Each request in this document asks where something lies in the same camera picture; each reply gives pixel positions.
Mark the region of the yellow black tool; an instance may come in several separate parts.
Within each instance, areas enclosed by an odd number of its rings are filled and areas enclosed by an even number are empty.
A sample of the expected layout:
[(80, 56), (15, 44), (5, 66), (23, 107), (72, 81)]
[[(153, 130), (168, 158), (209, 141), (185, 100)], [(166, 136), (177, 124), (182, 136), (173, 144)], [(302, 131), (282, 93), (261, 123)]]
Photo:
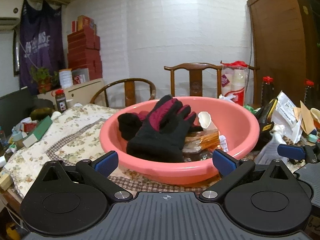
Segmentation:
[(278, 98), (272, 99), (266, 106), (261, 107), (255, 117), (259, 123), (260, 132), (257, 144), (254, 147), (254, 151), (260, 151), (262, 148), (272, 139), (271, 131), (274, 127), (272, 114), (276, 109)]

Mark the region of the beige cabinet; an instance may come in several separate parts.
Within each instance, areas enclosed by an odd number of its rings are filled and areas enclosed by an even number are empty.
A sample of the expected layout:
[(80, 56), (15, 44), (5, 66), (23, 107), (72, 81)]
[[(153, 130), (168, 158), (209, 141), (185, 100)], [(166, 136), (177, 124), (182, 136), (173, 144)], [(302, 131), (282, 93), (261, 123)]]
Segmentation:
[[(82, 105), (90, 103), (96, 92), (103, 88), (104, 85), (105, 84), (103, 79), (95, 79), (64, 89), (68, 107), (72, 107), (76, 103), (80, 103)], [(55, 101), (56, 90), (49, 91), (46, 94), (39, 94), (37, 97), (39, 99), (50, 100), (53, 103), (54, 107), (57, 109)], [(104, 94), (99, 94), (94, 103), (96, 105), (105, 107), (106, 103)]]

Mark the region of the red cap sauce bottle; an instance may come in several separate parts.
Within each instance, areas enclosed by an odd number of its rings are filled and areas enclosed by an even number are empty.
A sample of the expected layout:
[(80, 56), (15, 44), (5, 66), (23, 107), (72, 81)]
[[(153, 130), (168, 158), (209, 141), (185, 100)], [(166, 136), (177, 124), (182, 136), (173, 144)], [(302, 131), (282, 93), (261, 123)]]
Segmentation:
[(55, 100), (58, 111), (60, 113), (65, 112), (67, 110), (67, 101), (63, 89), (57, 89), (55, 91)]

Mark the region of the stack of red boxes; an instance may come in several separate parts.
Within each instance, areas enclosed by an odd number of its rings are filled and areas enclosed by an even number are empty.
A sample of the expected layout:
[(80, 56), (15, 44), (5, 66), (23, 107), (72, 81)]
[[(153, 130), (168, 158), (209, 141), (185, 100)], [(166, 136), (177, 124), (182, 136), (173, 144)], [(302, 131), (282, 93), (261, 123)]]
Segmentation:
[(85, 70), (90, 80), (103, 77), (100, 37), (92, 18), (80, 15), (72, 21), (72, 32), (67, 35), (67, 60), (72, 72)]

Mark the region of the round-back wooden chair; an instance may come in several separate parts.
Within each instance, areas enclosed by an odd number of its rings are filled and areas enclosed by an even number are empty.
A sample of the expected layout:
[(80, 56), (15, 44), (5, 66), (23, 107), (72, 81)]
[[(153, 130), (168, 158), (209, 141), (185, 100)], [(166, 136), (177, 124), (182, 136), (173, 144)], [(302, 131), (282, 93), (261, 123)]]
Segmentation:
[(149, 86), (149, 91), (150, 91), (149, 100), (154, 100), (156, 98), (156, 86), (155, 86), (155, 84), (153, 82), (151, 82), (151, 81), (149, 81), (147, 79), (143, 79), (143, 78), (127, 78), (127, 79), (117, 80), (117, 81), (114, 81), (112, 83), (109, 83), (109, 84), (105, 85), (104, 87), (99, 89), (93, 95), (93, 97), (91, 98), (89, 103), (95, 104), (95, 101), (97, 100), (98, 96), (101, 93), (104, 93), (106, 107), (109, 107), (108, 97), (107, 97), (107, 89), (112, 87), (112, 86), (115, 86), (115, 85), (123, 83), (124, 84), (125, 107), (132, 106), (132, 105), (136, 104), (135, 82), (146, 83)]

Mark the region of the air conditioner unit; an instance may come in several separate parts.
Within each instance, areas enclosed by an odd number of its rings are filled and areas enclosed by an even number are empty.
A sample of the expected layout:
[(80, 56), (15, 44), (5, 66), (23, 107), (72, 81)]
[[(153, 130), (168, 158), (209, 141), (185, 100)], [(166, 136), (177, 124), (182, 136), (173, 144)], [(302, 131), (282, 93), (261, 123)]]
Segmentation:
[(12, 30), (21, 20), (24, 0), (0, 0), (0, 30)]

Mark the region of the floral quilted tablecloth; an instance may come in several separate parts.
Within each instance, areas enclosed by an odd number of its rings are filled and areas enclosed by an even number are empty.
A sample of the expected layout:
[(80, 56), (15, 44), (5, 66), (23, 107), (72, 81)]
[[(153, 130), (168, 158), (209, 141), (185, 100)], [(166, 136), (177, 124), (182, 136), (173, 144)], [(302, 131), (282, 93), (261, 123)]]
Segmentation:
[[(100, 130), (104, 122), (116, 112), (117, 110), (112, 108), (87, 104), (72, 107), (65, 113), (55, 116), (40, 141), (29, 148), (18, 150), (4, 166), (2, 173), (12, 178), (13, 191), (23, 198), (43, 165), (50, 160), (62, 160), (67, 165), (74, 165), (82, 159), (95, 160), (102, 156)], [(132, 194), (138, 191), (200, 193), (218, 182), (220, 177), (214, 176), (193, 185), (176, 186), (149, 180), (140, 173), (119, 166), (109, 176), (109, 180)]]

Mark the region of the white cylindrical canister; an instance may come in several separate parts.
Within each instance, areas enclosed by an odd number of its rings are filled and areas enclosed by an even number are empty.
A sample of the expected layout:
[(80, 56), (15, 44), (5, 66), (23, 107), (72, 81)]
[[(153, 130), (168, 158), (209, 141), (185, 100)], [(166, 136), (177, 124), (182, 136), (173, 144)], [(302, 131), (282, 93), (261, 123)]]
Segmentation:
[(72, 87), (73, 78), (71, 69), (62, 69), (59, 71), (59, 81), (62, 89)]

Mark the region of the white paper cup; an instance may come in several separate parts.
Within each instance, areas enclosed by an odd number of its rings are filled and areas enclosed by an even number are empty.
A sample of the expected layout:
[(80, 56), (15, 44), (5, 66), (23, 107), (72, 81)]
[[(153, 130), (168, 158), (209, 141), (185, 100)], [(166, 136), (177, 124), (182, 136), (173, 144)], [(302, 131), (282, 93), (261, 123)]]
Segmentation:
[(204, 131), (217, 130), (217, 126), (213, 123), (212, 117), (208, 112), (202, 111), (198, 114), (200, 126)]

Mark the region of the brown wooden wardrobe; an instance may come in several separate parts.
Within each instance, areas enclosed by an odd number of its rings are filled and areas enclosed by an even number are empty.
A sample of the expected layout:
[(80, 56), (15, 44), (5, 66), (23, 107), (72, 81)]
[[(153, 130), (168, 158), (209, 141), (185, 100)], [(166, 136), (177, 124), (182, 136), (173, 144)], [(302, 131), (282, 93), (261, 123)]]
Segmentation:
[(299, 105), (304, 82), (315, 86), (319, 105), (319, 0), (248, 0), (258, 67), (262, 78), (273, 78), (274, 92), (283, 91)]

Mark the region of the dark bottle red flower cap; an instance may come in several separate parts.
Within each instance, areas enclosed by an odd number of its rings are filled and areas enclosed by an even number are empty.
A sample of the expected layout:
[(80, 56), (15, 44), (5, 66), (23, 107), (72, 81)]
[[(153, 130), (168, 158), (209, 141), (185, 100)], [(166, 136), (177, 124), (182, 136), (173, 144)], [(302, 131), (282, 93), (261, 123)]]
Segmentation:
[(273, 78), (270, 76), (263, 77), (261, 85), (261, 105), (266, 106), (274, 98)]

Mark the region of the clear bag with orange contents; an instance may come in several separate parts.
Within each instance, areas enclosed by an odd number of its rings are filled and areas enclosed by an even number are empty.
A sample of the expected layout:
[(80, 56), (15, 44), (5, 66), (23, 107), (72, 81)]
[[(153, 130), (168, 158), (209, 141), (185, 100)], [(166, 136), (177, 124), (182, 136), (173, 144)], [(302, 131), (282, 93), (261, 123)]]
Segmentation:
[(185, 154), (197, 154), (208, 148), (219, 146), (219, 130), (210, 129), (187, 134), (184, 140), (182, 152)]

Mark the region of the straight-back wooden chair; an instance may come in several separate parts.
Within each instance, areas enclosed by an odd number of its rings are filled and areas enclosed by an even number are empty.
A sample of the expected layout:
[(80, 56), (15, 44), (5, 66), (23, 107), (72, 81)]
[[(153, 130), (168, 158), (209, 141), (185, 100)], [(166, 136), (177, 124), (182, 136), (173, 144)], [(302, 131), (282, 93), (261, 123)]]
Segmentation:
[(222, 70), (224, 67), (227, 68), (247, 68), (253, 71), (253, 85), (254, 89), (257, 88), (257, 71), (259, 67), (252, 67), (245, 62), (236, 61), (233, 63), (223, 63), (220, 65), (214, 65), (210, 63), (182, 63), (173, 67), (164, 66), (164, 70), (170, 72), (170, 92), (172, 96), (175, 96), (175, 71), (184, 69), (189, 72), (189, 94), (190, 96), (203, 96), (203, 80), (202, 72), (206, 69), (216, 70), (216, 81), (217, 81), (217, 96), (222, 94)]

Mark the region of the potted green plant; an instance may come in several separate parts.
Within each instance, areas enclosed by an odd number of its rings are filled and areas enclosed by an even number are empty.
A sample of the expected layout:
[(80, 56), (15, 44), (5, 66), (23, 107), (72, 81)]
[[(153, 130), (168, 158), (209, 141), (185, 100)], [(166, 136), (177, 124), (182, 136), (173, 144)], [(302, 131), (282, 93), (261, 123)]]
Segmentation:
[(32, 66), (30, 69), (32, 82), (37, 84), (37, 88), (40, 94), (45, 94), (51, 91), (59, 82), (59, 73), (54, 71), (50, 74), (49, 69), (45, 67), (36, 68)]

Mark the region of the maroon black glove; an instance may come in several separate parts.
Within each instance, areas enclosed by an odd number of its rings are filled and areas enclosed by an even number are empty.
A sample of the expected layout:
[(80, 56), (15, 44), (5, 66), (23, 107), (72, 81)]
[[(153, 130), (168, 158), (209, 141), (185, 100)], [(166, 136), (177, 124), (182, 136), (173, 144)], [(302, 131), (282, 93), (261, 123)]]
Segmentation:
[(185, 137), (202, 132), (194, 125), (196, 113), (172, 95), (162, 97), (150, 112), (124, 113), (118, 116), (121, 137), (127, 141), (127, 154), (136, 158), (163, 162), (184, 162)]

